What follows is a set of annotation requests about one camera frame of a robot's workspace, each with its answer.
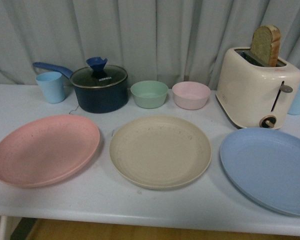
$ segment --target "toaster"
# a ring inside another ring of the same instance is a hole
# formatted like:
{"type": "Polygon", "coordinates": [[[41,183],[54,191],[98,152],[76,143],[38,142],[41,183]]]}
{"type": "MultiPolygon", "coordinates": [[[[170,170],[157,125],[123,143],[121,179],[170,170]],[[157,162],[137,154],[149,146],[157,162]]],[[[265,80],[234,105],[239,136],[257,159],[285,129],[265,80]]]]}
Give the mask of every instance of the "toaster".
{"type": "Polygon", "coordinates": [[[276,67],[262,63],[249,47],[227,50],[216,98],[239,128],[279,129],[300,85],[300,70],[278,58],[276,67]]]}

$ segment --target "bread slice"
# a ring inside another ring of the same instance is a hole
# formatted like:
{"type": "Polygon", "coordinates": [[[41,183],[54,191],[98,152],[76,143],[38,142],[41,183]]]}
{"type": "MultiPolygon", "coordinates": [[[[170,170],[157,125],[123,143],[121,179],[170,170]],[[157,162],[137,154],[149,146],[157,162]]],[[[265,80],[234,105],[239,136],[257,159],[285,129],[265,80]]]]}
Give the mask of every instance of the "bread slice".
{"type": "Polygon", "coordinates": [[[280,38],[280,30],[276,26],[260,26],[254,31],[250,52],[269,67],[275,67],[279,56],[280,38]]]}

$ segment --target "toaster knob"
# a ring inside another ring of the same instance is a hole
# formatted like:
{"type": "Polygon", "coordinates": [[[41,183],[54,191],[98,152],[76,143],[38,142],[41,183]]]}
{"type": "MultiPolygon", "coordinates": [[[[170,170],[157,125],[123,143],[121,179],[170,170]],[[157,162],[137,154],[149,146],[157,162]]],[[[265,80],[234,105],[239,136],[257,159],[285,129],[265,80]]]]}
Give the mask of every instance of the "toaster knob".
{"type": "Polygon", "coordinates": [[[262,118],[260,120],[260,127],[261,128],[265,128],[265,129],[268,129],[268,128],[271,128],[273,129],[275,127],[275,124],[277,122],[277,118],[273,115],[271,116],[265,116],[264,118],[262,118]]]}

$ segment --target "pot lid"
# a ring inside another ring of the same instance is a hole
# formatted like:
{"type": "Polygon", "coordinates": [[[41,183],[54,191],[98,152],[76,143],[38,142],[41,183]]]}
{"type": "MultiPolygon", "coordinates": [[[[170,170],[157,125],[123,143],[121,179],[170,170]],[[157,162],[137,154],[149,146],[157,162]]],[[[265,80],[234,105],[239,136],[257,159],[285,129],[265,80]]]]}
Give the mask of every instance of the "pot lid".
{"type": "Polygon", "coordinates": [[[94,71],[88,66],[75,71],[70,81],[79,88],[101,89],[119,84],[127,77],[127,71],[116,65],[107,65],[101,71],[94,71]]]}

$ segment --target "beige plate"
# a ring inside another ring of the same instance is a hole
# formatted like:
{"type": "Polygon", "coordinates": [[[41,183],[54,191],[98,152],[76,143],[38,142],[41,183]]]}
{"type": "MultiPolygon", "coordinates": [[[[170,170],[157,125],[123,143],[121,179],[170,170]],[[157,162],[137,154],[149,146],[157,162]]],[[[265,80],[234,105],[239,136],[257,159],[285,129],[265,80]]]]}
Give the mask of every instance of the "beige plate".
{"type": "Polygon", "coordinates": [[[200,128],[174,116],[133,120],[112,137],[110,157],[129,181],[149,189],[182,187],[209,166],[212,147],[200,128]]]}

